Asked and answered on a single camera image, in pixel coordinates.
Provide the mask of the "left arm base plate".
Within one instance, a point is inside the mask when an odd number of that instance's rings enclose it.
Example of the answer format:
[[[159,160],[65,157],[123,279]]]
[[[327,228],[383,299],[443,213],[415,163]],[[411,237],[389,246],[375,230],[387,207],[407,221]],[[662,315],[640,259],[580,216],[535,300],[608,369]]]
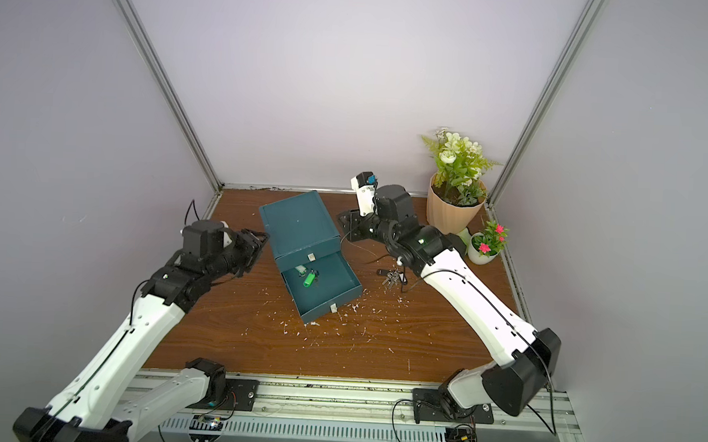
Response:
[[[250,413],[258,396],[259,380],[228,378],[223,395],[214,400],[204,399],[191,404],[188,408],[211,410],[227,410]]]

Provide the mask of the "green tagged key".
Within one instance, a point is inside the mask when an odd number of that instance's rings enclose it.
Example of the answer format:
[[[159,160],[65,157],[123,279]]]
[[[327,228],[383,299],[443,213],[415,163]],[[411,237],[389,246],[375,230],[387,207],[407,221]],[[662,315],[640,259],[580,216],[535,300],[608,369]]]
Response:
[[[298,276],[303,280],[303,287],[310,288],[316,281],[319,272],[313,268],[308,268],[303,265],[299,265],[295,268]]]

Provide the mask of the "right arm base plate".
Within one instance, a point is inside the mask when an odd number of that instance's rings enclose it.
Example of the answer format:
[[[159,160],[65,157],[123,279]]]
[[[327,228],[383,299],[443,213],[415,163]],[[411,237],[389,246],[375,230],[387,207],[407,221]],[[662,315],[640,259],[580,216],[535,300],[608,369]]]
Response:
[[[453,406],[450,400],[437,389],[413,388],[411,401],[416,424],[452,422],[453,424],[491,425],[494,423],[490,404],[474,405],[462,409],[459,406]]]

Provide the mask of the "bunch of keys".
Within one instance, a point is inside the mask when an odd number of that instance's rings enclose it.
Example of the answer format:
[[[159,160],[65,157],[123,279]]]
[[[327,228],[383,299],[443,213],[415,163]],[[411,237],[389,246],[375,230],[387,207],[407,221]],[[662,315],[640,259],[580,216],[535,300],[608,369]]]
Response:
[[[404,288],[408,284],[406,269],[378,269],[377,275],[384,279],[383,286],[386,289],[394,287]]]

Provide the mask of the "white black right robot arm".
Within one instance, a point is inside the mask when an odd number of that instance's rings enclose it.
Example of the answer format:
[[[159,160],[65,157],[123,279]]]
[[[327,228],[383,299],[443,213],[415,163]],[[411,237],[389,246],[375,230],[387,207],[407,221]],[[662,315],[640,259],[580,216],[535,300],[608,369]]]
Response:
[[[383,245],[417,284],[433,287],[453,306],[492,357],[441,385],[447,411],[491,403],[517,417],[541,389],[553,387],[560,337],[551,329],[534,328],[487,288],[463,260],[459,236],[420,224],[411,195],[401,185],[381,186],[372,172],[354,176],[351,188],[358,206],[337,218],[345,238]]]

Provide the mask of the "teal drawer cabinet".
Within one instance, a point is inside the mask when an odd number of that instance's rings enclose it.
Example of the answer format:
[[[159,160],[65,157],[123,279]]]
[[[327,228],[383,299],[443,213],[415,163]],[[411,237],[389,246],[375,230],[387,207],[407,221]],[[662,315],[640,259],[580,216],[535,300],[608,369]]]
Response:
[[[260,207],[280,273],[341,251],[340,234],[317,191]]]

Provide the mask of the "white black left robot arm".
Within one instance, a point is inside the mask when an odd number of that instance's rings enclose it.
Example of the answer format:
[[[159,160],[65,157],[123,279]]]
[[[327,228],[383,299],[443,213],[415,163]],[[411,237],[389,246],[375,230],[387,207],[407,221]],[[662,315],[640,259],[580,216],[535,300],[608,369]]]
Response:
[[[120,401],[201,297],[249,273],[269,240],[265,232],[205,220],[185,226],[181,235],[183,246],[138,284],[124,322],[82,372],[45,407],[28,407],[16,419],[20,442],[138,442],[184,408],[235,400],[226,391],[224,366],[198,358],[141,397]]]

